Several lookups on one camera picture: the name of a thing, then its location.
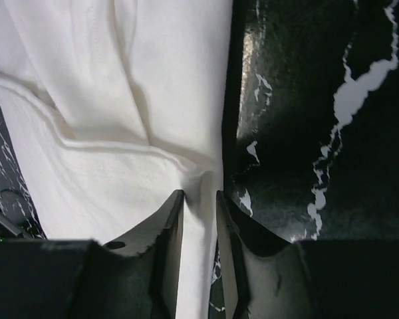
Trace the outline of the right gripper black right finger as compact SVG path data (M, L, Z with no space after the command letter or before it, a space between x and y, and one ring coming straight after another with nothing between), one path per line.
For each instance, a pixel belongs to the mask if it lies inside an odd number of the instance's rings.
M399 240L290 243L216 194L228 318L399 318Z

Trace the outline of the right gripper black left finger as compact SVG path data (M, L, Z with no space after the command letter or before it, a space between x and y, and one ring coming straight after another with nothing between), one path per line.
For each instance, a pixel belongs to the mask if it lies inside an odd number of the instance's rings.
M174 318L184 197L104 245L36 239L0 212L0 318Z

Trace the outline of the white printed t shirt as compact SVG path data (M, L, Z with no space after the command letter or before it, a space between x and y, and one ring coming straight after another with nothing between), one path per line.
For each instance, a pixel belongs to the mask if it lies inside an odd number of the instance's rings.
M231 1L0 1L0 107L49 239L107 243L186 194L177 318L205 318Z

